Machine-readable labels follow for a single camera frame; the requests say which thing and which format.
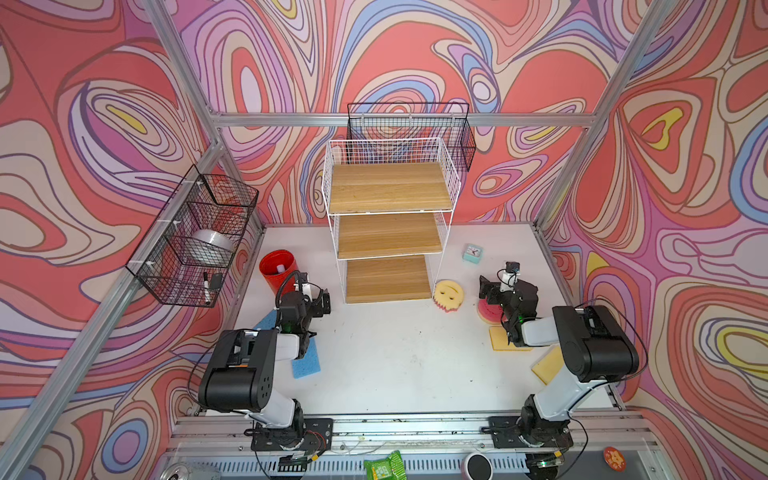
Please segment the pink smiley scrub sponge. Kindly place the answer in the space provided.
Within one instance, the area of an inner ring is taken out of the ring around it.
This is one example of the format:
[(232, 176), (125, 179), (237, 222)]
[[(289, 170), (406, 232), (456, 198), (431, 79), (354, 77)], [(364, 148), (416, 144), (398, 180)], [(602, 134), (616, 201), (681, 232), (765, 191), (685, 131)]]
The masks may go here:
[(503, 308), (500, 305), (491, 305), (486, 299), (477, 303), (479, 318), (489, 325), (499, 325), (504, 320)]

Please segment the yellow pink smiley sponge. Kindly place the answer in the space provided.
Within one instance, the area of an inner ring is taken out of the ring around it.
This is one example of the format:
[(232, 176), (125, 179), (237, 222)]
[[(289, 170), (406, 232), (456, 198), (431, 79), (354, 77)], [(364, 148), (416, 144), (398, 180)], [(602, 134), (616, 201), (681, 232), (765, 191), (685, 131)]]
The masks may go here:
[(460, 284), (453, 280), (440, 280), (436, 283), (433, 302), (444, 312), (458, 311), (465, 299), (465, 293)]

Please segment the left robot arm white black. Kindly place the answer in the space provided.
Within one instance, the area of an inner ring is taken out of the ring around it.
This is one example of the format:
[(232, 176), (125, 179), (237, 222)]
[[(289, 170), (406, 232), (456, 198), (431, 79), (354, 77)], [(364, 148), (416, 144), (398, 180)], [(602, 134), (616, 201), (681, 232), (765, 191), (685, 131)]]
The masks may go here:
[(221, 334), (198, 388), (202, 408), (239, 413), (270, 433), (305, 434), (300, 402), (276, 390), (275, 366), (290, 362), (296, 379), (321, 371), (316, 333), (310, 326), (314, 319), (331, 313), (331, 299), (325, 289), (316, 296), (311, 293), (311, 288), (281, 293), (270, 328)]

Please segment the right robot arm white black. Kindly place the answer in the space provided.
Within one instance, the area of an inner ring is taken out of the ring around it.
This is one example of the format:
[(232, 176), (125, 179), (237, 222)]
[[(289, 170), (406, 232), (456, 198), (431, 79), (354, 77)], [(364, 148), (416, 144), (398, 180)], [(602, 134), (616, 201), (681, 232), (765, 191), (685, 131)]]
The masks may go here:
[(517, 421), (530, 444), (569, 426), (572, 409), (590, 392), (639, 370), (636, 347), (604, 306), (555, 306), (538, 317), (538, 288), (506, 272), (497, 281), (479, 278), (479, 298), (501, 308), (506, 342), (518, 348), (556, 345), (564, 361), (547, 386), (530, 395)]

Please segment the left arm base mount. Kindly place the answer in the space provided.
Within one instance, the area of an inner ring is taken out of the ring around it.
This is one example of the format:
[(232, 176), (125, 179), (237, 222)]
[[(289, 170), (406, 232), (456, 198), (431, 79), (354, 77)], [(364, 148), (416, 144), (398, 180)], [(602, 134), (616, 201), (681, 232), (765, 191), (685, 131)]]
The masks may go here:
[(267, 428), (253, 422), (243, 434), (250, 439), (250, 448), (258, 457), (262, 453), (283, 452), (277, 465), (268, 467), (257, 460), (259, 469), (268, 477), (275, 474), (301, 473), (332, 448), (334, 420), (330, 417), (295, 420), (284, 429)]

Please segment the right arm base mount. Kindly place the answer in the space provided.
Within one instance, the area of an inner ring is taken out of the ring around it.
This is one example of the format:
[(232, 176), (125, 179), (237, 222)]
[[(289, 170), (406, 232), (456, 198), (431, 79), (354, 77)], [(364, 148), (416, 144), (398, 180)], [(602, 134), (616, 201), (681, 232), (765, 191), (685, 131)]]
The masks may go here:
[(548, 421), (534, 414), (491, 416), (480, 432), (491, 437), (496, 449), (528, 449), (526, 466), (530, 471), (559, 467), (573, 445), (568, 421)]

